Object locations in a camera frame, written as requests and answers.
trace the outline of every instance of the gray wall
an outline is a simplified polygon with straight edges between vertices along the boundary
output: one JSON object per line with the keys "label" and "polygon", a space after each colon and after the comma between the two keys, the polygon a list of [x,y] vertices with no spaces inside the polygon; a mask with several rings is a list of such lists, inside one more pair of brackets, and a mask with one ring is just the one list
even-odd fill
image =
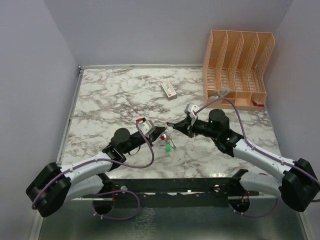
{"label": "gray wall", "polygon": [[44,0],[80,65],[201,64],[210,29],[274,32],[292,0]]}
{"label": "gray wall", "polygon": [[1,1],[0,239],[28,238],[26,188],[57,157],[79,69],[42,0]]}
{"label": "gray wall", "polygon": [[[320,1],[295,0],[275,33],[264,78],[281,153],[310,161],[320,177]],[[320,239],[320,203],[307,209]]]}

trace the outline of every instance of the red object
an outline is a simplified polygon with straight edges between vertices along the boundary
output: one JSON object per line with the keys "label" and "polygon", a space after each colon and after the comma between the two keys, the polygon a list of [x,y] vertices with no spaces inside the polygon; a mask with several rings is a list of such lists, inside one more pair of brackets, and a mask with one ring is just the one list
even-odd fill
{"label": "red object", "polygon": [[265,104],[262,101],[253,100],[252,103],[253,103],[253,105],[255,105],[257,107],[264,107],[265,106]]}

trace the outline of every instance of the small white object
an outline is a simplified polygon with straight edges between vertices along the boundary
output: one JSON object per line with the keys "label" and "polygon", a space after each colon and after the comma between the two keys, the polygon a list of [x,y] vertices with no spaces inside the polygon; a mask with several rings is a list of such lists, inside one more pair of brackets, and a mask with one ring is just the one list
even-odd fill
{"label": "small white object", "polygon": [[191,120],[191,126],[194,125],[195,121],[198,119],[198,116],[196,115],[196,111],[198,111],[200,107],[198,105],[193,104],[190,102],[184,109],[185,114],[189,114]]}
{"label": "small white object", "polygon": [[156,129],[154,123],[150,120],[146,120],[144,122],[141,121],[138,124],[138,127],[144,135],[150,135]]}
{"label": "small white object", "polygon": [[161,89],[169,101],[177,98],[177,93],[169,81],[161,83]]}

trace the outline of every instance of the black metal frame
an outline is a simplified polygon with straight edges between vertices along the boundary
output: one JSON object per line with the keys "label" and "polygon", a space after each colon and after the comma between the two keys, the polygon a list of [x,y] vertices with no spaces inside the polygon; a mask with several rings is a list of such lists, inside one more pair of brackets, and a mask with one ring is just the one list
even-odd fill
{"label": "black metal frame", "polygon": [[[229,206],[228,197],[242,197],[246,190],[239,180],[247,170],[239,170],[233,177],[212,178],[156,178],[156,179],[112,179],[104,181],[100,193],[120,190],[125,186],[137,194],[142,208],[179,208],[179,207],[219,207]],[[250,196],[259,195],[251,191]],[[114,208],[136,208],[137,200],[130,193],[104,196],[114,201],[94,200],[97,213],[106,214],[110,206]]]}

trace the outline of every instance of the marble tabletop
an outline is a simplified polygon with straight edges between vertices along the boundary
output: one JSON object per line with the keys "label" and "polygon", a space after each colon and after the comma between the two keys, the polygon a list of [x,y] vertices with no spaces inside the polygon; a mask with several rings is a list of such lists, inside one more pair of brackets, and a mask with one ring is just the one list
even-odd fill
{"label": "marble tabletop", "polygon": [[[170,81],[177,99],[168,101],[160,84]],[[145,117],[156,126],[176,123],[185,118],[186,104],[204,104],[201,68],[86,69],[76,101],[62,164],[76,163],[94,156],[108,145],[114,132],[127,128],[137,131],[135,120]],[[208,120],[211,109],[204,109],[199,119]],[[241,133],[235,111],[225,110],[230,128]],[[280,155],[279,146],[267,110],[240,111],[249,140]],[[188,138],[168,129],[176,150],[165,152],[154,143],[155,161],[145,169],[124,166],[108,172],[110,178],[209,178],[230,177],[239,169],[263,172],[252,164],[221,153],[210,138]],[[143,166],[151,160],[144,144],[126,163]]]}

